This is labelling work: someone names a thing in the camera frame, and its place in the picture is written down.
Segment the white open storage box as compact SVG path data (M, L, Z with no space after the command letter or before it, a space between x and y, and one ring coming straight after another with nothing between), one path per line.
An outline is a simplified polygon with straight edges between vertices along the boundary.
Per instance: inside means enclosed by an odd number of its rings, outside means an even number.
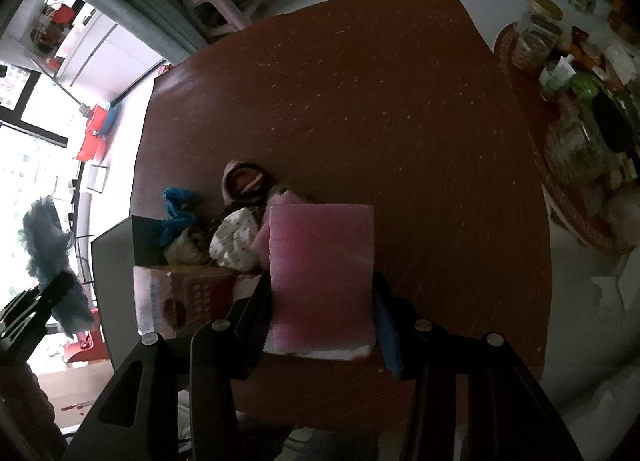
M139 342L134 266L165 264L161 233L160 220L131 215L91 242L96 304L114 370Z

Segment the dark blue fluffy cloth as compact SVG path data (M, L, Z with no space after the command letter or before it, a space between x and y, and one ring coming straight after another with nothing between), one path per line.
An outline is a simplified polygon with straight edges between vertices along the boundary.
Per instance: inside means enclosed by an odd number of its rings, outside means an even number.
M160 222L160 246L168 247L187 228L202 219L202 198L192 190L169 187L163 191L167 218Z

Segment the red plastic stool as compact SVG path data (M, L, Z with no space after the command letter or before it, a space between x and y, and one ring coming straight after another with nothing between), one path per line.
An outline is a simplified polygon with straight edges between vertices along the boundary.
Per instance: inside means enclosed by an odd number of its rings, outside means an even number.
M64 347L64 363L89 363L108 359L110 355L100 330L80 333L75 342Z

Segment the beige knitted sock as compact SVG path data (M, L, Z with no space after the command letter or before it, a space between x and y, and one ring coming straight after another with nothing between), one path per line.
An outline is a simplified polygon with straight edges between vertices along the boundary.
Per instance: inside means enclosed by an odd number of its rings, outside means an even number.
M210 262L205 236L192 227L184 229L180 236L164 250L171 266L202 266Z

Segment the cluttered round side table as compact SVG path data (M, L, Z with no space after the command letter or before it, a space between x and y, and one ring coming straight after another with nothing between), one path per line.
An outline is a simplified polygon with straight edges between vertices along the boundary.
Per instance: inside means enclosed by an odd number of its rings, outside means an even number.
M591 247L638 247L638 50L608 26L570 24L552 0L525 0L495 52L552 212Z

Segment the pink foam sponge block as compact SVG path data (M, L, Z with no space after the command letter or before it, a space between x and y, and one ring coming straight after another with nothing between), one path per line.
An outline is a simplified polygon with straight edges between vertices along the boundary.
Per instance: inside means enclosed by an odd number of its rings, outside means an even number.
M374 209L280 204L269 216L271 354L349 361L369 356Z

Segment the light blue fluffy cloth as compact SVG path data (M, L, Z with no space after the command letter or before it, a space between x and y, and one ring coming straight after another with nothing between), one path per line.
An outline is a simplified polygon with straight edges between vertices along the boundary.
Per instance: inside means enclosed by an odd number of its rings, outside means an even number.
M23 216L20 237L29 256L29 276L38 281L40 293L48 301L52 317L67 337L91 330L94 318L90 302L70 267L68 257L74 236L62 228L51 197L40 198L32 203Z

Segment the pink patterned carton box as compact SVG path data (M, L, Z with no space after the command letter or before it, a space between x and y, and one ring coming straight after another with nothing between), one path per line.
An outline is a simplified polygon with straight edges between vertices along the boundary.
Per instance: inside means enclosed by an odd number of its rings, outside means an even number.
M212 266L134 266L134 307L141 335L190 337L226 317L236 273Z

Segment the pink plastic stool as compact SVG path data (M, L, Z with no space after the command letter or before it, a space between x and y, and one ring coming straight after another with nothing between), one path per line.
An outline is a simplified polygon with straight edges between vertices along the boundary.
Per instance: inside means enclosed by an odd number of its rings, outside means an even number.
M242 31L253 25L253 16L264 0L249 0L245 7L237 6L232 0L183 0L189 17L198 30L206 38L213 39L228 33ZM224 24L218 27L207 27L196 14L196 9L203 4L213 6L214 10L224 18Z

